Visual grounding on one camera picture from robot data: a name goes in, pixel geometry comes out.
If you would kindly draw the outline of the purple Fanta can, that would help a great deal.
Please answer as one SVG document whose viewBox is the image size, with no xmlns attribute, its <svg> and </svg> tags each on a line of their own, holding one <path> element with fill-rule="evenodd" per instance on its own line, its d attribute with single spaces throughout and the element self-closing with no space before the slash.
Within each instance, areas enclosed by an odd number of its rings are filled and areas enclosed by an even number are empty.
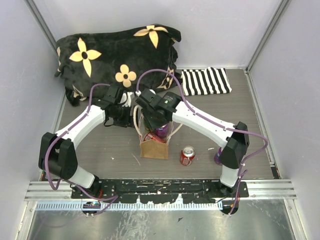
<svg viewBox="0 0 320 240">
<path fill-rule="evenodd" d="M 165 124 L 165 125 L 163 125 L 163 126 L 161 126 L 161 127 L 159 127 L 159 128 L 156 128 L 156 129 L 155 129 L 155 134 L 156 134 L 159 138 L 164 139 L 164 138 L 167 137 L 168 131 L 169 131 L 169 126 L 168 126 L 168 124 Z"/>
<path fill-rule="evenodd" d="M 220 155 L 221 155 L 221 153 L 222 153 L 222 148 L 220 147 L 220 148 L 218 149 L 217 153 L 214 155 L 214 162 L 215 162 L 217 165 L 219 165 L 219 166 L 222 165 L 222 163 L 221 163 L 221 161 L 220 161 Z"/>
</svg>

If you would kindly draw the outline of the watermelon print jute bag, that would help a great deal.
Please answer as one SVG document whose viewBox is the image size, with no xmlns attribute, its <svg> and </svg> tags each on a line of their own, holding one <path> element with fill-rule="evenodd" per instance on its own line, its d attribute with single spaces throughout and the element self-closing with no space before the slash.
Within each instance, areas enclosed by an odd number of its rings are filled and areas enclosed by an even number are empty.
<svg viewBox="0 0 320 240">
<path fill-rule="evenodd" d="M 152 132 L 147 129 L 144 123 L 142 108 L 136 105 L 133 108 L 133 125 L 139 137 L 140 156 L 150 159 L 169 159 L 169 143 L 171 138 L 180 130 L 182 124 L 175 127 L 173 122 L 168 124 L 168 134 L 166 138 L 162 138 L 165 143 L 156 142 L 154 140 L 144 141 L 147 133 Z"/>
</svg>

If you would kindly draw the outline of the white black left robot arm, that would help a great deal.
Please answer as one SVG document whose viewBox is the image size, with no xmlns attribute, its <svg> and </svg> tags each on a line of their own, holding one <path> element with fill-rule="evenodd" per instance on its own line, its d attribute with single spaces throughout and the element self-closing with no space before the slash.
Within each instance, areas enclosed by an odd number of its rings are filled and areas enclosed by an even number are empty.
<svg viewBox="0 0 320 240">
<path fill-rule="evenodd" d="M 76 149 L 94 128 L 106 124 L 109 119 L 119 127 L 132 124 L 131 107 L 135 94 L 105 84 L 106 94 L 94 97 L 94 90 L 100 86 L 95 84 L 91 88 L 88 105 L 82 114 L 57 132 L 42 136 L 38 166 L 45 172 L 54 191 L 59 187 L 58 183 L 53 183 L 52 177 L 56 176 L 60 181 L 78 187 L 88 198 L 97 197 L 102 191 L 100 179 L 79 165 Z"/>
</svg>

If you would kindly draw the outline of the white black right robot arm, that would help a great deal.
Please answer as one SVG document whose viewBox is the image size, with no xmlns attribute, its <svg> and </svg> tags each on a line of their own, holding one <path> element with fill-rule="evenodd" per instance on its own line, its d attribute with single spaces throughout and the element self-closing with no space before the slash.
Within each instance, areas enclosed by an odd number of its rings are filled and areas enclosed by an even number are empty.
<svg viewBox="0 0 320 240">
<path fill-rule="evenodd" d="M 215 118 L 173 92 L 160 96 L 145 89 L 137 93 L 136 103 L 151 130 L 175 122 L 214 141 L 221 148 L 218 154 L 222 164 L 219 191 L 225 197 L 231 197 L 237 191 L 240 164 L 249 147 L 246 124 L 239 122 L 234 125 Z"/>
</svg>

